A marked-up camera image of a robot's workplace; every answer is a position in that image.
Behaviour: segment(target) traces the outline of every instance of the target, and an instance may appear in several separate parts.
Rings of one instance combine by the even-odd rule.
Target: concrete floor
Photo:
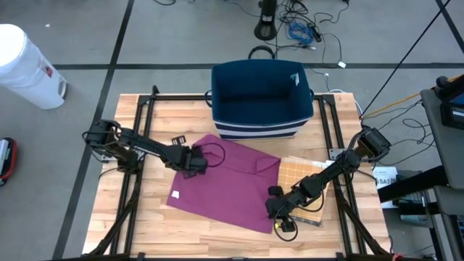
[[[122,48],[120,53],[114,53],[126,8],[133,2]],[[257,0],[237,2],[248,12],[259,13]],[[315,12],[333,14],[344,7],[339,0],[303,2],[310,10],[310,17]],[[464,3],[453,0],[447,9],[457,31],[464,34],[464,20],[460,18]],[[322,32],[340,38],[342,61],[347,68],[315,70],[329,73],[330,88],[355,93],[360,106],[365,108],[388,78],[394,63],[401,60],[438,10],[435,0],[351,1],[339,23],[320,25]],[[178,0],[170,7],[150,0],[0,0],[0,23],[23,28],[45,57],[62,68],[61,73],[72,84],[65,104],[49,111],[41,111],[0,88],[4,108],[0,113],[0,136],[15,138],[20,146],[17,171],[0,188],[0,260],[52,257],[83,156],[80,134],[87,130],[96,111],[103,109],[102,117],[111,119],[119,94],[149,93],[154,84],[162,93],[204,92],[210,88],[210,70],[204,69],[210,65],[206,64],[245,59],[252,48],[263,44],[253,36],[257,18],[218,0],[194,3]],[[337,42],[330,36],[326,40],[326,62],[338,62]],[[278,43],[293,41],[281,31]],[[323,45],[314,46],[317,49],[311,51],[284,49],[278,57],[320,63]],[[84,70],[91,65],[108,65],[111,60],[112,66]],[[106,82],[109,87],[106,95],[102,86],[113,73],[115,62],[154,64],[155,69],[116,69],[111,84]],[[405,62],[409,69],[398,70],[370,112],[431,87],[440,75],[462,74],[464,53],[444,16],[432,25]],[[307,70],[307,76],[315,92],[325,91],[322,75]],[[380,127],[393,115],[365,123]],[[419,106],[404,117],[427,122]],[[406,128],[401,118],[385,127],[383,133],[393,142],[421,137],[421,130]],[[398,145],[384,163],[396,162],[424,146],[413,142]],[[436,150],[430,148],[397,167],[427,170],[439,163]],[[87,170],[81,171],[85,180],[65,257],[76,257],[82,251],[100,170],[101,165],[91,159]],[[431,243],[428,230],[402,223],[394,212],[386,213],[386,220],[395,252],[407,254]],[[431,252],[433,248],[423,251]]]

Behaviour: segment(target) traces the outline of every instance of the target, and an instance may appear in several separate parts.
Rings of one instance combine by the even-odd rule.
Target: navy storage basket
[[[212,69],[212,118],[221,138],[293,136],[313,115],[303,64],[248,59]]]

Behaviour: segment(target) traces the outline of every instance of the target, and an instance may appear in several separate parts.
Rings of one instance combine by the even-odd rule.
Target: checkered board
[[[293,184],[300,181],[307,175],[321,172],[323,168],[324,163],[322,162],[315,162],[298,157],[284,157],[281,159],[281,164],[278,170],[278,185],[282,187],[284,193],[290,192]],[[324,190],[324,196],[327,194],[327,188],[328,185]],[[316,210],[320,207],[321,203],[322,197],[307,206],[306,209]],[[291,212],[291,216],[296,220],[313,225],[320,225],[323,211],[323,208],[318,212],[306,212],[304,210],[294,209]]]

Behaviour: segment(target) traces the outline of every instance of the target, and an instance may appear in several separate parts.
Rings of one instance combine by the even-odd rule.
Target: butcher block tabletop
[[[352,94],[334,94],[334,96],[344,143],[348,144],[351,137],[361,130],[355,99]],[[120,96],[115,120],[124,128],[133,127],[138,97],[139,94]],[[318,101],[314,101],[313,107],[314,117],[310,118],[292,138],[238,142],[276,157],[294,156],[325,162],[328,160],[328,154]],[[147,106],[144,106],[140,133],[143,133],[146,110]],[[334,146],[336,146],[334,124],[328,105],[326,111],[332,141],[335,141]],[[171,144],[172,138],[184,135],[187,140],[186,145],[191,146],[208,133],[218,136],[212,121],[211,108],[204,101],[154,101],[149,134],[151,139]],[[105,164],[102,172],[114,167],[116,167],[115,162]],[[363,165],[360,169],[371,173],[369,165]],[[165,168],[160,159],[146,156],[131,256],[136,257],[139,252],[144,252],[146,257],[291,258],[335,257],[336,252],[344,252],[332,185],[328,186],[321,225],[317,227],[297,222],[298,237],[293,242],[284,242],[274,232],[259,233],[167,206],[167,197],[174,175],[175,172]],[[122,182],[123,173],[117,171],[109,171],[101,177],[83,253],[95,248],[114,223]],[[367,176],[355,174],[352,183],[361,221],[377,242],[388,250],[389,235],[375,181]],[[347,219],[353,252],[357,252],[354,227],[348,217]],[[128,219],[120,234],[119,252],[123,249],[127,222]],[[292,234],[283,236],[291,238]]]

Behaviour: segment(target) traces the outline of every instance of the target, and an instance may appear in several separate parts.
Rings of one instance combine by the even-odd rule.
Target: purple shirt
[[[167,205],[254,231],[271,233],[273,221],[268,218],[265,202],[270,198],[268,188],[277,186],[281,160],[211,134],[194,146],[202,148],[209,166],[220,164],[208,167],[204,175],[189,179],[177,173]]]

